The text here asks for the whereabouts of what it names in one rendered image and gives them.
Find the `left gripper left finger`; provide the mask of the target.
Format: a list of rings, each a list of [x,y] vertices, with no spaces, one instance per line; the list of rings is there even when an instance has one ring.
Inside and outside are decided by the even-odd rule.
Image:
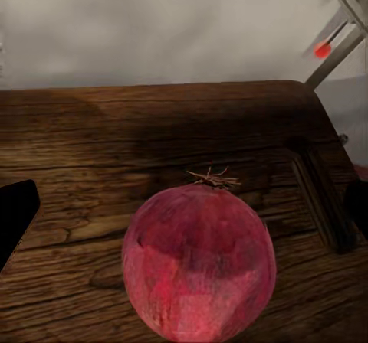
[[[0,270],[39,208],[38,190],[31,179],[0,188]]]

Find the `vidalia onion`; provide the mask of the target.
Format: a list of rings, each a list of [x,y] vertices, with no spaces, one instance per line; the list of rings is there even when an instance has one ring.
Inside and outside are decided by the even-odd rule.
[[[124,234],[124,285],[143,322],[170,343],[224,343],[256,323],[276,286],[270,233],[235,179],[196,181],[147,199]]]

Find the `cutting board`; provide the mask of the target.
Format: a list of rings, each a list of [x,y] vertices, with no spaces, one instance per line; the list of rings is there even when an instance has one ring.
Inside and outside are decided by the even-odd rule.
[[[321,243],[283,148],[302,157],[338,239]],[[0,270],[0,343],[170,343],[133,309],[124,234],[158,191],[214,175],[267,226],[276,286],[224,343],[368,343],[368,240],[343,203],[358,179],[299,80],[0,90],[0,188],[40,208]]]

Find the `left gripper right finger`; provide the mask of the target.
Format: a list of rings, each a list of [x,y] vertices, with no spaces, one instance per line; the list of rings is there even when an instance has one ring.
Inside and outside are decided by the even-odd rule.
[[[368,240],[368,182],[351,179],[343,205]]]

